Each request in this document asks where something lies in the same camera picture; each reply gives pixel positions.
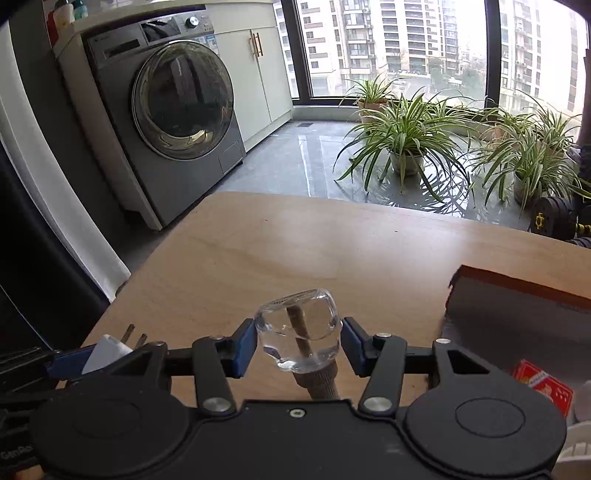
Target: metal pin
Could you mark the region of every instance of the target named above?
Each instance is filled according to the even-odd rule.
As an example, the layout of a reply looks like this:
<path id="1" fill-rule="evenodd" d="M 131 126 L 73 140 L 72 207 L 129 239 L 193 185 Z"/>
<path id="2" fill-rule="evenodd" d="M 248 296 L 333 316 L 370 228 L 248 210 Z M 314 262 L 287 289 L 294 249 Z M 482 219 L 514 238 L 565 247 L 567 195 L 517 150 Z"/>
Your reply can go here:
<path id="1" fill-rule="evenodd" d="M 145 333 L 142 333 L 141 337 L 138 338 L 138 343 L 135 344 L 134 350 L 141 347 L 145 343 L 146 338 L 148 338 L 148 336 Z"/>
<path id="2" fill-rule="evenodd" d="M 121 337 L 121 343 L 127 343 L 127 340 L 129 340 L 129 337 L 131 336 L 131 334 L 133 333 L 134 330 L 135 330 L 135 325 L 133 323 L 130 323 L 129 326 L 127 327 L 127 330 L 123 334 L 123 337 Z"/>

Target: red package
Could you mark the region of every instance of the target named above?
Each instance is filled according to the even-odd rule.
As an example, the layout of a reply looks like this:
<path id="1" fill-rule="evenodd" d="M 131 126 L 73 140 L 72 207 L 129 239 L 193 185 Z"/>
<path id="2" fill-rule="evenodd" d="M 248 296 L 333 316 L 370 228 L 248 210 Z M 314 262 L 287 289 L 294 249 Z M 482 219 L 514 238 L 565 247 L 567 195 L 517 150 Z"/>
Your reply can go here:
<path id="1" fill-rule="evenodd" d="M 513 377 L 530 388 L 547 397 L 564 415 L 569 413 L 573 401 L 573 389 L 559 382 L 541 368 L 521 360 L 513 373 Z"/>

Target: wall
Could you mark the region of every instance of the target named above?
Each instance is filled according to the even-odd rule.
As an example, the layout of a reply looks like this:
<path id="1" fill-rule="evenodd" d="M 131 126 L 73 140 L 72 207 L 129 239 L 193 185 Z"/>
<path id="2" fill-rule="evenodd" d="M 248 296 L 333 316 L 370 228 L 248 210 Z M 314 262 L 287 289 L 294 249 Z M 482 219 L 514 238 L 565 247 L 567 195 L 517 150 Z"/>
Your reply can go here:
<path id="1" fill-rule="evenodd" d="M 46 34 L 41 0 L 25 2 L 10 20 L 18 70 L 35 118 L 68 182 L 103 236 L 117 248 L 129 235 L 79 126 Z"/>

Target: table top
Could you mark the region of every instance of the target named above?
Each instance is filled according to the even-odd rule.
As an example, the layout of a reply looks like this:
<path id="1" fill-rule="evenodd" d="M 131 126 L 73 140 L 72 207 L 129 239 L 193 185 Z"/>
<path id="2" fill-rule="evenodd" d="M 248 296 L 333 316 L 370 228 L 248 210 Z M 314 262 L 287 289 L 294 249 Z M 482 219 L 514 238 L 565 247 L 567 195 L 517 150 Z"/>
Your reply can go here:
<path id="1" fill-rule="evenodd" d="M 341 200 L 258 193 L 215 193 L 169 234 L 135 273 L 87 338 L 121 336 L 130 323 L 148 341 L 186 348 L 230 335 L 273 299 L 328 289 L 341 316 L 368 333 L 391 332 L 409 345 L 437 338 L 449 281 L 462 265 L 591 297 L 591 251 L 550 238 L 416 210 Z M 342 398 L 359 399 L 367 382 L 337 357 Z M 261 348 L 246 376 L 230 379 L 245 398 L 305 399 L 292 375 Z M 407 375 L 402 403 L 425 390 Z M 194 405 L 192 378 L 173 394 Z"/>

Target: washing machine door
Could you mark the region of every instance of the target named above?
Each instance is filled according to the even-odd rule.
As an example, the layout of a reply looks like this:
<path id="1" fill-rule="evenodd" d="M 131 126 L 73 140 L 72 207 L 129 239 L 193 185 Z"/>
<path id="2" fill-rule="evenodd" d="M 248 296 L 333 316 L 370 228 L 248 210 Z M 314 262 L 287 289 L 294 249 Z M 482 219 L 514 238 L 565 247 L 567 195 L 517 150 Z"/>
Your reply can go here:
<path id="1" fill-rule="evenodd" d="M 166 44 L 135 78 L 131 111 L 145 143 L 171 160 L 190 161 L 222 140 L 234 94 L 220 58 L 192 40 Z"/>

